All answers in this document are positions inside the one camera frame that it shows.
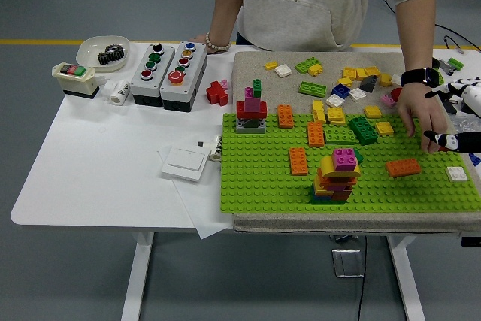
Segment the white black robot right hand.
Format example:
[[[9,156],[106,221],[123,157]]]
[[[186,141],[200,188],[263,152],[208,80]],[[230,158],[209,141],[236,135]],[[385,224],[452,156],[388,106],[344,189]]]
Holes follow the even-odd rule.
[[[440,94],[452,93],[462,98],[478,117],[480,117],[480,77],[473,80],[457,80],[433,88],[425,94],[432,98]],[[424,136],[448,150],[458,153],[480,153],[480,132],[464,132],[458,134],[441,134],[434,131],[424,131]]]

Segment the person's left hand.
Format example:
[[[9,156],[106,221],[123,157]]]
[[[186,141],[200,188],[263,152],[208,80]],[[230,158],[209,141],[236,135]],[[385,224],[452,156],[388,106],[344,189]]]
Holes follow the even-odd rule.
[[[430,90],[424,84],[410,83],[403,87],[399,95],[398,114],[408,137],[412,137],[415,133],[415,118],[419,122],[422,134],[425,131],[444,133],[447,130],[443,106],[436,98],[425,97]]]

